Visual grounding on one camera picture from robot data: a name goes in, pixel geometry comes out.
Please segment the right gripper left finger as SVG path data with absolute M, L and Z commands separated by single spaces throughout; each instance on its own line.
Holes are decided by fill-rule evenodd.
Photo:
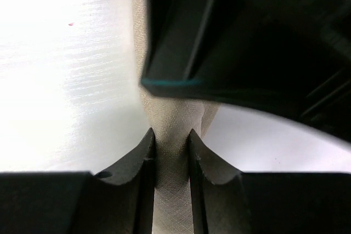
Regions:
M 156 181 L 155 134 L 87 180 L 73 221 L 74 233 L 151 233 Z

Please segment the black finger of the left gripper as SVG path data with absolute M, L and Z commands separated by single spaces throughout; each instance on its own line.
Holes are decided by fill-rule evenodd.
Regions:
M 350 140 L 350 0 L 146 0 L 141 84 Z

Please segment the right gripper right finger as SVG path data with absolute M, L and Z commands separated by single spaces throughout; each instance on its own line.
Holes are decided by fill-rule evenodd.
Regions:
M 209 149 L 191 130 L 189 180 L 195 233 L 252 233 L 242 171 Z

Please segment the beige cloth napkin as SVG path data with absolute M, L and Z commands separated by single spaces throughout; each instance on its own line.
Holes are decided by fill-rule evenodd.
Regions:
M 154 233 L 193 233 L 187 138 L 206 134 L 219 106 L 173 98 L 197 85 L 213 0 L 132 0 L 140 97 L 156 137 Z

